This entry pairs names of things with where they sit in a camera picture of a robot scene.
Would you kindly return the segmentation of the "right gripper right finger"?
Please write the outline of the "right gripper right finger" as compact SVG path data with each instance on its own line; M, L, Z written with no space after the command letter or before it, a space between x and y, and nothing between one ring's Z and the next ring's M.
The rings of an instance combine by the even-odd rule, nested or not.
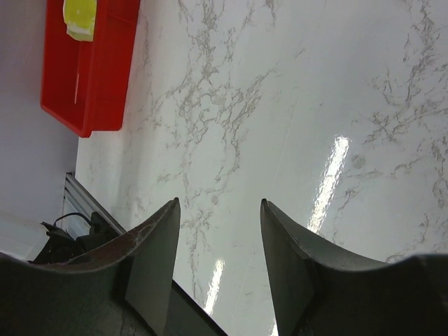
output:
M270 201L262 242L280 335L446 335L447 257L379 262L320 237Z

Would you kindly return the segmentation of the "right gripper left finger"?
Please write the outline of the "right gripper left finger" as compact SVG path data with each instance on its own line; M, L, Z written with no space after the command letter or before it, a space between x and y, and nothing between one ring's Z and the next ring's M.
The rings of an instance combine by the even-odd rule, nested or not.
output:
M66 262L1 256L2 335L162 335L180 228L168 201L150 218Z

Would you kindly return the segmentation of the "yellow patterned towel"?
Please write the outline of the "yellow patterned towel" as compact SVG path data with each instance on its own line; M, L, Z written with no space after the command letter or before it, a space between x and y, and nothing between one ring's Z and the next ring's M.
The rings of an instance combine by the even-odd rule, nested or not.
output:
M97 0L64 0L66 33L74 40L93 42Z

